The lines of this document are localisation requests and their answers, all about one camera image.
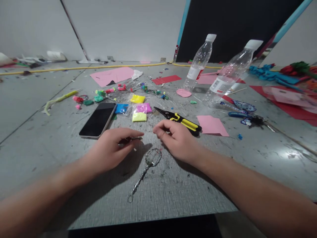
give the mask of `white plastic item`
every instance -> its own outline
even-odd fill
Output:
[[[13,60],[8,56],[0,52],[0,66],[4,66],[7,64],[13,64]]]
[[[208,34],[205,43],[197,51],[191,68],[187,74],[183,89],[187,91],[192,91],[196,85],[196,80],[199,79],[202,71],[206,67],[212,52],[212,43],[216,39],[215,34]]]
[[[52,61],[66,61],[66,57],[61,52],[47,51],[47,56]]]
[[[249,40],[243,51],[234,56],[220,71],[215,82],[210,86],[203,98],[203,103],[214,107],[221,97],[231,88],[231,86],[250,67],[253,53],[261,46],[261,40]]]

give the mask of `white bottle cap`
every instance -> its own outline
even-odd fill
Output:
[[[263,41],[260,40],[249,40],[249,42],[245,45],[245,48],[256,51],[261,45]]]
[[[216,36],[217,35],[215,34],[208,34],[206,37],[206,41],[214,42],[214,40],[216,39]]]

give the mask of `blue tool handle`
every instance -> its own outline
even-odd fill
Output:
[[[237,117],[237,118],[250,118],[250,119],[253,118],[253,116],[251,116],[251,115],[243,114],[240,112],[228,112],[228,115],[230,117]]]

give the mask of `metal wire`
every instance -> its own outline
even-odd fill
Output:
[[[162,158],[162,152],[158,148],[151,149],[146,153],[145,163],[147,164],[147,166],[146,166],[145,170],[143,171],[141,177],[139,178],[139,180],[135,184],[132,192],[128,196],[129,203],[131,203],[133,201],[133,195],[136,192],[136,189],[138,188],[139,184],[143,180],[146,172],[149,170],[149,168],[157,166],[158,163],[160,162],[161,158]]]

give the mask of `hand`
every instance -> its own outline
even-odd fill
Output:
[[[194,167],[197,160],[208,151],[181,123],[162,120],[153,128],[153,133],[161,139],[173,156]]]
[[[132,140],[123,147],[120,147],[118,143],[127,137],[139,137],[143,135],[143,132],[129,128],[106,130],[82,158],[84,166],[96,175],[113,169],[140,143],[140,140]]]

